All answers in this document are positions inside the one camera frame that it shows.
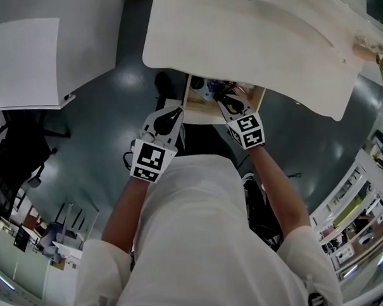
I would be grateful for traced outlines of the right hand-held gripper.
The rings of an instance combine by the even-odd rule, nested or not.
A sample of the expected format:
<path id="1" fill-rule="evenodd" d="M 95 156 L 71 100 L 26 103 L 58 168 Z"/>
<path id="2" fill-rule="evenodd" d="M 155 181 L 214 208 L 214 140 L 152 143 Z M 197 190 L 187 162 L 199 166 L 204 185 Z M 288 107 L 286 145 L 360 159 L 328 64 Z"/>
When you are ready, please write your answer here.
<path id="1" fill-rule="evenodd" d="M 258 112 L 251 108 L 248 100 L 225 93 L 214 94 L 213 99 L 217 102 L 235 142 L 244 150 L 264 145 L 263 124 Z"/>

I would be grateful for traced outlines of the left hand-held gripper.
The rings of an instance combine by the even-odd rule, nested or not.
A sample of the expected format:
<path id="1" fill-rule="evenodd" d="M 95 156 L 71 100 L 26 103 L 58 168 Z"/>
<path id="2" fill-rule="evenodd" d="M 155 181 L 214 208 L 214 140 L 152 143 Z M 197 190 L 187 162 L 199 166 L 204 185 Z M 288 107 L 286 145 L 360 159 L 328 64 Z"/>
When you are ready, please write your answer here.
<path id="1" fill-rule="evenodd" d="M 131 147 L 133 154 L 130 175 L 143 181 L 157 183 L 177 154 L 178 140 L 184 110 L 179 107 L 166 107 L 148 115 L 142 129 L 151 132 L 165 147 L 135 139 Z"/>

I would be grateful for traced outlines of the person's left hand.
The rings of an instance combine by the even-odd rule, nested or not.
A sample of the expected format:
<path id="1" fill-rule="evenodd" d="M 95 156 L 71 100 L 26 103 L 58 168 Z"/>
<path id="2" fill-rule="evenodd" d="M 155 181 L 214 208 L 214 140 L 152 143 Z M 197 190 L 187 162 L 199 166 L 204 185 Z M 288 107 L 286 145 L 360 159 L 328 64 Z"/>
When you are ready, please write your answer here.
<path id="1" fill-rule="evenodd" d="M 146 143 L 151 143 L 161 148 L 165 147 L 165 144 L 161 140 L 157 139 L 151 132 L 140 130 L 139 139 Z"/>

